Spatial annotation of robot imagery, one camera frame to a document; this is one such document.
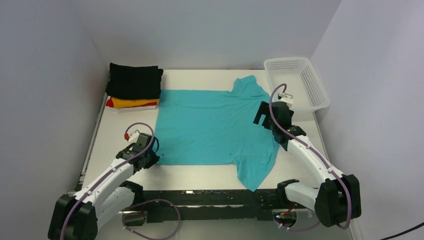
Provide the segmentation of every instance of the yellow folded shirt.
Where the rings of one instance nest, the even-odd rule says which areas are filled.
[[[120,109],[120,108],[136,107],[136,106],[141,106],[141,105],[146,105],[151,103],[158,103],[159,99],[125,100],[125,99],[119,99],[112,96],[110,97],[108,102],[109,104],[110,102],[112,102],[110,107],[115,109]]]

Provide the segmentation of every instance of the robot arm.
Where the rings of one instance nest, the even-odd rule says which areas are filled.
[[[127,179],[139,170],[153,166],[159,161],[159,157],[150,146],[144,154],[127,162],[131,157],[140,153],[151,141],[151,135],[138,133],[133,137],[133,139],[137,138],[137,142],[131,143],[120,151],[110,166],[97,179],[73,196],[64,194],[57,200],[48,229],[49,239],[60,239],[68,213],[86,194],[88,196],[81,201],[71,215],[65,229],[65,239],[95,239],[98,230],[119,211],[132,204],[144,202],[143,187],[127,181]],[[106,173],[110,170],[112,170],[112,174],[107,176]],[[90,191],[101,179],[101,183]]]
[[[310,148],[316,148],[312,145],[306,133],[299,126],[292,125],[292,116],[294,114],[290,110],[293,104],[292,100],[293,96],[288,97],[288,94],[280,97],[280,101],[272,103],[272,113],[283,129],[307,144],[307,146],[297,139],[293,139],[277,127],[271,118],[268,102],[261,102],[253,123],[259,124],[261,116],[265,115],[262,126],[271,130],[274,140],[302,163],[308,173],[313,177],[316,185],[319,185],[319,189],[305,186],[296,179],[287,180],[277,185],[276,194],[278,200],[287,205],[298,203],[314,211],[319,221],[326,227],[345,222],[348,216],[347,196],[341,184],[331,173],[333,171],[346,185],[350,193],[351,218],[359,217],[361,215],[361,197],[358,179],[353,174],[343,174],[343,172],[335,168],[327,159],[324,159],[330,167],[328,168],[310,150]]]

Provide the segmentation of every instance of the white table surface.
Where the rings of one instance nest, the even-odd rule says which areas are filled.
[[[249,75],[254,75],[257,83],[266,92],[271,93],[264,70],[165,70],[162,76],[162,89],[231,91],[237,78]],[[100,175],[115,155],[128,145],[124,140],[125,129],[135,122],[147,123],[154,129],[158,111],[159,109],[117,112],[105,107],[92,146],[83,187]],[[294,125],[300,126],[306,132],[317,150],[324,154],[313,113],[295,113],[292,120]],[[133,127],[130,132],[136,129],[142,133],[150,133],[141,125]],[[318,187],[302,164],[280,147],[275,165],[259,189],[275,189],[278,183],[289,179],[298,179],[307,186]],[[234,164],[154,165],[149,169],[142,169],[129,180],[151,191],[246,189],[237,178]]]

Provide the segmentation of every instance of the teal t-shirt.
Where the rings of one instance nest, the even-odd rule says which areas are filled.
[[[253,75],[236,79],[232,91],[162,90],[154,132],[158,164],[236,164],[238,179],[256,190],[279,148],[270,130],[253,124],[269,99]]]

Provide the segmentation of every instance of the white wall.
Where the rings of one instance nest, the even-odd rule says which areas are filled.
[[[0,232],[47,239],[73,189],[107,68],[67,0],[0,2]]]
[[[359,178],[365,240],[424,219],[423,26],[421,0],[343,0],[312,56],[331,100],[319,125],[330,160]]]
[[[166,69],[310,58],[340,1],[72,0],[107,63]]]

